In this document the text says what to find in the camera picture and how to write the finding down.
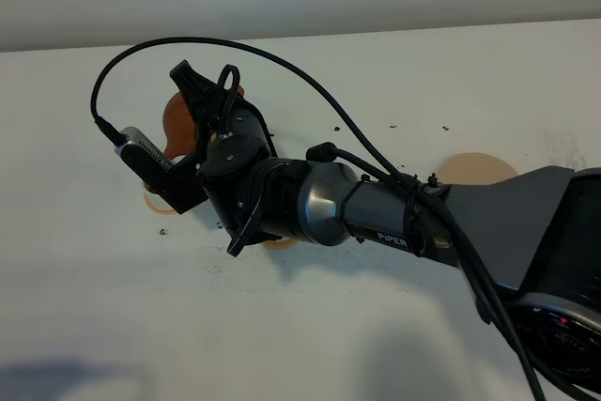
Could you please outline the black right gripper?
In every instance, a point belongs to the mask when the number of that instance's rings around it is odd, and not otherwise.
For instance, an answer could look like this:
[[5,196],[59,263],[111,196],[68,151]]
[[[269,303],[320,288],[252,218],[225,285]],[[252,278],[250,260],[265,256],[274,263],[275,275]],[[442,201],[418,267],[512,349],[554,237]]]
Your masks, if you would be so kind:
[[216,84],[183,60],[170,77],[193,119],[196,137],[215,134],[196,178],[230,236],[227,252],[238,255],[247,245],[280,239],[282,160],[258,109],[237,98],[239,69],[225,65]]

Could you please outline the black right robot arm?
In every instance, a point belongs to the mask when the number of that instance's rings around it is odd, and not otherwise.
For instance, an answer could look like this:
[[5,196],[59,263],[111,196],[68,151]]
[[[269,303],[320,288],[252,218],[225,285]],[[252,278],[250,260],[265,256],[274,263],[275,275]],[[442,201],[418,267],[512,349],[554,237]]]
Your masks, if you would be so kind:
[[548,380],[600,396],[600,173],[547,166],[486,185],[419,180],[326,142],[280,158],[239,71],[187,62],[171,78],[195,126],[195,184],[239,254],[296,239],[373,241],[459,269],[481,319],[518,356],[533,396]]

